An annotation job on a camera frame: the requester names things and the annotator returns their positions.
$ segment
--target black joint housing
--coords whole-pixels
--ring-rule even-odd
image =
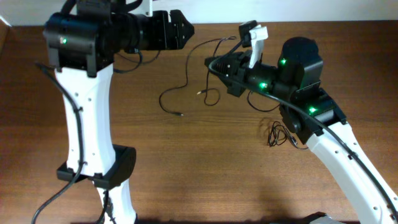
[[[223,73],[226,78],[234,79],[239,82],[244,82],[246,77],[246,70],[241,67],[241,64],[246,64],[250,60],[251,50],[246,52],[232,53],[229,57],[221,60],[215,64],[214,69],[220,73]],[[209,64],[218,59],[219,57],[206,58],[205,65],[208,67]],[[240,97],[246,90],[236,83],[229,82],[221,79],[224,85],[228,88],[228,94]]]
[[[302,89],[320,81],[323,60],[314,40],[294,37],[285,42],[278,66],[281,70],[280,81]]]
[[[140,2],[84,0],[77,1],[77,15],[68,13],[73,5],[53,14],[44,30],[49,64],[59,72],[70,67],[96,78],[120,50],[182,49],[195,33],[179,10],[170,12],[171,22],[167,11],[155,11],[152,17],[127,13]]]
[[[330,126],[337,122],[341,122],[342,124],[346,123],[345,114],[322,88],[313,90],[312,95],[308,98],[293,101],[292,103],[307,112],[310,116],[321,121],[325,126]],[[317,136],[323,134],[322,128],[309,120],[306,116],[284,106],[280,106],[279,111],[286,127],[291,133],[297,134],[302,144],[305,144],[313,134]]]
[[[80,175],[77,182],[90,179],[94,182],[95,187],[111,190],[127,180],[136,165],[136,149],[115,144],[113,145],[113,149],[116,153],[116,161],[105,175],[95,174],[94,177]],[[67,162],[64,162],[57,169],[57,177],[60,180],[71,181],[74,176],[75,173],[71,169],[68,169]]]

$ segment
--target black bracket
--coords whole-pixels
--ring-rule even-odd
[[[346,123],[346,116],[340,107],[322,88],[314,90],[311,98],[297,101],[295,97],[293,103],[304,111],[307,111],[309,115],[315,117],[326,126],[330,126],[337,122],[341,122],[342,124]],[[317,136],[323,134],[321,127],[314,124],[302,114],[299,114],[294,110],[288,110],[283,105],[279,107],[279,111],[286,127],[291,133],[296,133],[303,144],[308,141],[312,134],[315,133]]]
[[[127,180],[136,165],[136,149],[115,144],[113,145],[113,149],[116,153],[116,161],[105,175],[96,174],[94,177],[80,175],[77,182],[89,179],[94,182],[95,187],[111,190]],[[68,169],[67,162],[64,162],[57,169],[57,177],[60,180],[71,181],[74,176],[75,173],[71,169]]]
[[[257,26],[257,21],[249,21],[239,25],[239,35],[242,40],[242,47],[251,47],[250,30]]]
[[[251,54],[251,50],[233,53],[229,57],[225,58],[222,62],[218,62],[214,69],[222,74],[225,74],[225,77],[244,83],[244,77],[246,75],[245,65],[249,62]],[[209,64],[217,58],[219,57],[206,58],[205,65],[208,67]],[[236,83],[232,83],[227,80],[221,81],[225,86],[227,86],[227,93],[233,96],[240,97],[246,90],[241,85]]]

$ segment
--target wooden table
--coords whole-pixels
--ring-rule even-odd
[[[264,63],[275,65],[290,37],[315,39],[324,59],[323,88],[348,117],[373,164],[398,192],[398,22],[267,23]],[[327,212],[337,220],[357,220],[325,166],[311,153],[289,144],[269,148],[267,127],[278,111],[260,113],[221,90],[214,107],[203,104],[204,59],[215,43],[196,50],[187,88],[158,97],[184,83],[184,63],[194,45],[238,35],[238,24],[196,25],[183,50],[134,73],[115,75],[111,85],[113,143],[137,149],[131,176],[133,206],[141,218],[192,221],[273,220]],[[236,42],[225,42],[220,53]],[[144,52],[146,59],[155,52]],[[0,217],[3,224],[29,223],[35,210],[65,185],[55,169],[67,158],[68,136],[61,94],[34,67],[47,62],[42,27],[14,27],[0,59]],[[132,67],[116,56],[115,67]],[[253,95],[253,103],[276,102]],[[98,193],[89,181],[76,184],[44,210],[38,223],[96,220]]]

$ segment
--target green led light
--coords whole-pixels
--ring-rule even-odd
[[[315,108],[313,108],[313,107],[310,108],[310,113],[314,113],[314,112],[316,112],[316,111],[317,111],[317,109],[315,109]]]
[[[281,65],[285,65],[285,64],[286,64],[286,61],[287,61],[287,60],[283,58],[283,59],[280,61],[280,64],[281,64]]]
[[[267,88],[267,84],[266,83],[260,83],[260,88]]]

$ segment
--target black cable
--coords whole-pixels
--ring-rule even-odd
[[[116,224],[116,217],[113,217],[113,204],[112,201],[109,200],[109,202],[106,204],[106,213],[108,214],[109,220],[113,223]]]
[[[142,3],[142,0],[137,0],[137,1],[135,1],[135,2],[132,2],[132,3],[130,3],[130,4],[127,4],[127,5],[125,5],[123,8],[121,8],[121,9],[119,10],[119,12],[128,13],[128,12],[130,12],[130,11],[133,11],[133,10],[137,9],[137,8],[141,5],[141,3]]]
[[[232,54],[233,52],[235,52],[236,49],[238,49],[241,45],[242,45],[242,40],[239,41],[239,43],[237,43],[235,45],[235,47],[233,47],[227,54],[224,54],[223,56],[219,57],[218,59],[214,60],[214,61],[219,61],[219,60],[223,60],[224,58],[226,58],[227,56],[229,56],[230,54]]]
[[[170,114],[174,114],[174,115],[177,115],[177,116],[184,116],[184,114],[181,113],[181,112],[169,111],[169,110],[165,109],[164,106],[163,106],[163,104],[162,104],[162,97],[163,97],[163,95],[164,95],[165,93],[167,93],[167,92],[169,92],[169,91],[178,90],[178,89],[184,88],[184,87],[186,87],[186,86],[188,85],[188,62],[189,62],[189,58],[190,58],[192,52],[193,52],[195,49],[197,49],[198,47],[200,47],[200,46],[202,46],[202,45],[205,45],[205,44],[207,44],[207,43],[214,42],[214,41],[221,40],[221,39],[222,39],[222,38],[213,39],[213,40],[207,40],[207,41],[205,41],[205,42],[203,42],[203,43],[201,43],[201,44],[196,45],[196,46],[189,52],[189,54],[188,54],[188,56],[187,56],[187,61],[185,62],[185,84],[182,85],[182,86],[177,86],[177,87],[169,88],[169,89],[163,91],[163,93],[160,94],[160,96],[159,96],[159,105],[160,105],[160,107],[162,108],[162,110],[163,110],[164,112],[170,113]]]
[[[80,111],[75,103],[75,101],[72,99],[72,97],[69,95],[69,93],[61,86],[61,84],[50,74],[48,66],[45,66],[39,62],[35,62],[35,65],[44,73],[44,75],[47,76],[47,78],[50,79],[50,81],[62,92],[62,94],[65,96],[65,98],[69,101],[70,105],[72,106],[73,112],[76,117],[76,125],[77,125],[77,132],[78,132],[78,142],[79,142],[79,161],[78,161],[78,169],[76,171],[75,176],[72,178],[72,180],[64,186],[59,192],[57,192],[55,195],[53,195],[50,199],[48,199],[46,202],[43,203],[42,206],[40,206],[37,211],[35,212],[31,224],[36,223],[36,219],[39,216],[39,214],[42,212],[42,210],[49,205],[51,202],[53,202],[55,199],[57,199],[61,194],[63,194],[65,191],[67,191],[79,178],[81,174],[81,170],[83,169],[83,164],[84,162],[84,148],[83,148],[83,133],[81,130],[81,119],[80,119]]]
[[[253,109],[255,109],[256,111],[268,113],[268,112],[271,112],[271,111],[275,110],[276,108],[278,108],[278,107],[280,106],[280,104],[278,104],[278,105],[277,105],[276,107],[274,107],[273,109],[269,109],[269,110],[260,110],[259,108],[256,108],[256,107],[250,102],[250,95],[251,95],[251,94],[253,94],[253,91],[250,91],[250,92],[249,92],[248,97],[247,97],[246,99],[248,100],[249,105],[250,105]]]
[[[286,140],[289,140],[289,142],[295,147],[296,149],[300,150],[306,150],[306,148],[301,148],[297,146],[297,140],[291,135],[290,131],[282,125],[279,121],[275,121],[272,124],[271,130],[268,135],[268,145],[269,147],[274,147],[274,146],[280,146],[281,144],[285,143]]]
[[[155,55],[154,58],[150,59],[149,61],[142,62],[141,65],[147,65],[147,64],[149,64],[149,63],[154,62],[154,61],[159,57],[160,52],[161,52],[161,50],[159,50],[159,51],[157,52],[157,54]],[[139,63],[139,62],[137,62],[137,61],[135,61],[135,60],[131,60],[131,59],[129,59],[128,57],[125,57],[125,56],[121,55],[120,53],[117,53],[117,55],[120,56],[120,57],[122,57],[122,58],[124,58],[124,59],[126,59],[126,60],[128,60],[128,61],[130,61],[130,62],[132,62],[132,63]]]
[[[72,11],[75,5],[76,5],[76,0],[67,0],[65,4],[62,6],[61,14],[69,15],[69,13]]]
[[[281,103],[282,105],[288,106],[289,108],[295,110],[296,112],[300,113],[301,115],[303,115],[304,117],[306,117],[307,119],[309,119],[311,122],[313,122],[314,124],[318,125],[319,127],[321,127],[322,129],[326,130],[327,132],[329,132],[335,139],[336,141],[343,147],[343,149],[349,154],[349,156],[351,156],[351,158],[353,158],[358,165],[362,168],[362,170],[366,173],[366,175],[371,179],[371,181],[373,182],[373,184],[376,186],[376,188],[380,191],[381,195],[384,197],[384,199],[386,200],[387,204],[389,205],[389,208],[392,211],[392,215],[394,216],[395,220],[398,220],[398,213],[397,210],[394,206],[394,204],[392,203],[392,200],[389,198],[386,190],[384,190],[384,188],[382,187],[382,185],[379,183],[379,181],[375,178],[375,176],[372,174],[372,172],[366,167],[366,165],[362,162],[362,160],[358,157],[357,153],[355,153],[354,151],[352,151],[344,142],[343,140],[341,140],[341,138],[335,133],[333,132],[329,127],[327,127],[326,125],[324,125],[321,121],[319,121],[318,119],[314,118],[313,116],[307,114],[303,109],[299,108],[298,106],[295,106],[294,104],[285,101],[283,99],[280,99],[276,96],[272,96],[266,92],[261,91],[260,89],[258,89],[258,87],[256,86],[252,86],[246,83],[241,83],[236,81],[233,78],[226,78],[225,74],[222,74],[218,71],[216,71],[213,66],[216,65],[221,59],[225,58],[227,55],[224,55],[214,61],[212,61],[208,68],[210,69],[210,72],[217,75],[219,79],[224,80],[226,82],[231,82],[231,83],[235,83],[237,85],[242,86],[243,88],[247,88],[249,90],[257,90],[256,92],[262,96],[268,97],[270,99],[276,100],[279,103]]]
[[[216,49],[214,50],[213,57],[216,55],[217,50],[218,50],[218,47],[220,46],[220,44],[221,44],[222,42],[226,41],[226,40],[236,40],[236,37],[235,37],[235,36],[231,36],[231,37],[227,37],[227,38],[222,38],[222,39],[218,42],[218,44],[217,44],[217,46],[216,46]],[[205,99],[203,100],[204,104],[205,104],[206,106],[214,106],[214,105],[216,105],[216,104],[220,101],[220,99],[221,99],[221,93],[220,93],[219,89],[217,89],[217,88],[209,88],[209,74],[210,74],[210,71],[207,70],[207,74],[206,74],[206,89],[204,89],[204,90],[202,90],[202,91],[199,91],[199,92],[197,93],[197,95],[204,93],[204,94],[205,94]],[[214,103],[207,103],[207,96],[208,96],[209,90],[217,91],[218,99],[217,99],[217,101],[214,102]]]
[[[128,72],[132,72],[135,69],[137,69],[138,67],[140,67],[142,65],[142,59],[144,57],[142,56],[142,53],[139,50],[137,50],[137,54],[139,55],[139,62],[134,68],[129,69],[129,70],[120,70],[120,69],[114,68],[113,71],[116,72],[116,73],[119,73],[119,74],[125,74],[125,73],[128,73]]]
[[[105,212],[106,212],[106,209],[107,209],[108,203],[109,203],[109,191],[105,190],[104,194],[105,194],[105,198],[104,198],[104,205],[102,208],[102,212],[101,212],[101,215],[99,216],[98,220],[95,222],[95,224],[101,224],[105,217]]]

